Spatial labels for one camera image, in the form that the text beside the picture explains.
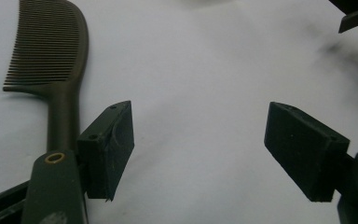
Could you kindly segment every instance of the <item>comb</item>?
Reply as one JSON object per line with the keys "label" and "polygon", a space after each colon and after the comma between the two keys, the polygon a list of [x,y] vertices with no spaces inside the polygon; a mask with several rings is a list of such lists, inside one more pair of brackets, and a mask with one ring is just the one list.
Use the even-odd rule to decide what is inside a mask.
{"label": "comb", "polygon": [[78,94],[89,48],[81,11],[65,0],[20,0],[20,16],[4,91],[48,103],[48,151],[76,148]]}

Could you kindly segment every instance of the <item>screw hole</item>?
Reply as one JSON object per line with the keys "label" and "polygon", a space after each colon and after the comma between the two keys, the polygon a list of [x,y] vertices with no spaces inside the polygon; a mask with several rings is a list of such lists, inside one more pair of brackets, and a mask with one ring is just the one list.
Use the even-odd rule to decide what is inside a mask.
{"label": "screw hole", "polygon": [[61,152],[57,152],[57,153],[53,153],[53,154],[47,156],[45,158],[45,162],[48,164],[55,164],[60,161],[63,161],[64,158],[65,158],[65,154],[63,154]]}
{"label": "screw hole", "polygon": [[96,138],[98,138],[98,134],[92,134],[92,135],[89,136],[90,140],[94,140]]}

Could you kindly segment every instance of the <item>dark green comb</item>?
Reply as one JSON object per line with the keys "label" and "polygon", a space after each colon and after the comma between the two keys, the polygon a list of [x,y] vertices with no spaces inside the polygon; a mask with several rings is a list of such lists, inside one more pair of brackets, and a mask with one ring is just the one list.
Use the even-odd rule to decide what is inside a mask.
{"label": "dark green comb", "polygon": [[86,21],[65,0],[20,0],[19,26],[4,91],[48,102],[48,151],[76,148],[78,94],[89,48]]}

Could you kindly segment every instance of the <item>comb teeth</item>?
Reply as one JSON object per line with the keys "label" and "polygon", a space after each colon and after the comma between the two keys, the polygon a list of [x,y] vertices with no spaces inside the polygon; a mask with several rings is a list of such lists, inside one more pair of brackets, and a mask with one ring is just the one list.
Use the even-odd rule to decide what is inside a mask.
{"label": "comb teeth", "polygon": [[78,46],[76,14],[64,1],[20,0],[19,28],[5,85],[66,81]]}

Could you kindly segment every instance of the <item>white surface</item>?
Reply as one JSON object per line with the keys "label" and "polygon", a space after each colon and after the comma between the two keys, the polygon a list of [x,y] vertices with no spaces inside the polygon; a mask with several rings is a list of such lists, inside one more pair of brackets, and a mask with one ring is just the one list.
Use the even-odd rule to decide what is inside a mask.
{"label": "white surface", "polygon": [[[263,144],[269,102],[294,105],[358,151],[358,28],[327,0],[73,1],[89,27],[81,131],[132,101],[135,149],[96,223],[338,223]],[[0,192],[44,153],[47,106],[2,92],[18,2],[0,0]]]}

